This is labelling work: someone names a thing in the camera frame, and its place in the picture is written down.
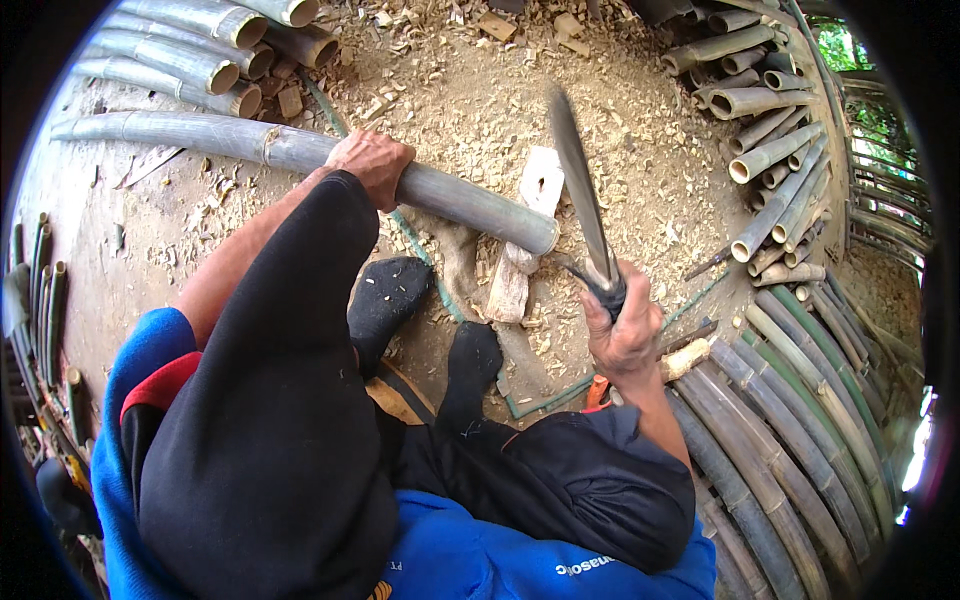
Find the knife blade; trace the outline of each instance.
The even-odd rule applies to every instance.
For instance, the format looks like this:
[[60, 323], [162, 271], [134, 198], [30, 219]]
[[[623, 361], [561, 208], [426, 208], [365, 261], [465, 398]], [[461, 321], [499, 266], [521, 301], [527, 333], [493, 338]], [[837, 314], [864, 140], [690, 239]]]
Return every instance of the knife blade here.
[[593, 177], [578, 134], [573, 107], [566, 92], [558, 85], [550, 91], [549, 114], [554, 146], [564, 169], [566, 189], [570, 193], [577, 220], [580, 221], [589, 256], [586, 274], [574, 270], [571, 273], [587, 284], [616, 321], [626, 299], [626, 283], [620, 276], [616, 256], [604, 234], [600, 204], [593, 188]]

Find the hand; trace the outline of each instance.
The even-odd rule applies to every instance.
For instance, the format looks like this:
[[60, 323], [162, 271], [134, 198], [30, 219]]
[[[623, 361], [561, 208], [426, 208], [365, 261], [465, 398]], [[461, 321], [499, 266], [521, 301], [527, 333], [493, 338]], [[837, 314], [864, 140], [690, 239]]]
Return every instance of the hand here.
[[593, 294], [580, 295], [587, 314], [590, 353], [600, 374], [618, 389], [648, 384], [653, 377], [659, 385], [656, 341], [663, 324], [663, 311], [650, 302], [647, 275], [626, 260], [619, 261], [619, 265], [627, 284], [627, 298], [615, 324]]
[[333, 147], [324, 167], [352, 173], [363, 183], [373, 206], [391, 212], [396, 208], [400, 174], [416, 155], [416, 150], [389, 135], [354, 130]]

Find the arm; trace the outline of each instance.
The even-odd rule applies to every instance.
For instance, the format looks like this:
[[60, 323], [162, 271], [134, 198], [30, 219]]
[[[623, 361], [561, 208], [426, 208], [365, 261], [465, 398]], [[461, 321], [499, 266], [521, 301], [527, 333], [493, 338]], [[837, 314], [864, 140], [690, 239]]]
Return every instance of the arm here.
[[627, 298], [616, 323], [590, 292], [581, 295], [587, 314], [589, 348], [597, 370], [640, 410], [639, 429], [648, 440], [690, 468], [684, 434], [673, 416], [657, 367], [657, 334], [663, 313], [650, 302], [650, 279], [634, 265], [620, 261]]
[[353, 132], [333, 148], [324, 166], [236, 230], [190, 278], [174, 303], [193, 327], [197, 348], [206, 346], [224, 305], [276, 229], [327, 175], [338, 169], [352, 173], [363, 183], [373, 206], [390, 212], [396, 208], [400, 173], [415, 155], [413, 148], [387, 135]]

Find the black pants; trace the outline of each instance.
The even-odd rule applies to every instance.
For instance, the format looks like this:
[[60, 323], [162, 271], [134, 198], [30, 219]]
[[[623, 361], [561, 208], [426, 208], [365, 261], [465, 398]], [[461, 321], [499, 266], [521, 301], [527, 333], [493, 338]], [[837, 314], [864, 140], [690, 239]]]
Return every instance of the black pants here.
[[647, 571], [692, 530], [686, 467], [636, 432], [637, 410], [560, 413], [513, 439], [490, 421], [405, 427], [364, 390], [350, 289], [376, 240], [338, 171], [290, 215], [228, 301], [144, 461], [138, 527], [204, 597], [366, 597], [394, 543], [395, 489], [567, 540]]

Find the foot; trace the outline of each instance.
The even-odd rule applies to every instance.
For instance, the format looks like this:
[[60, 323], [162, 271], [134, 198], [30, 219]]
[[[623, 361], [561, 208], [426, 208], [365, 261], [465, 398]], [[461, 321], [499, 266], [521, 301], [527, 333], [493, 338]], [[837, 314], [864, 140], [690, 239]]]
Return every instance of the foot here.
[[483, 419], [483, 394], [503, 366], [496, 333], [489, 325], [463, 323], [453, 336], [447, 360], [447, 383], [438, 422], [461, 430]]
[[433, 271], [419, 258], [395, 256], [367, 265], [347, 311], [360, 374], [370, 379], [400, 326], [430, 289]]

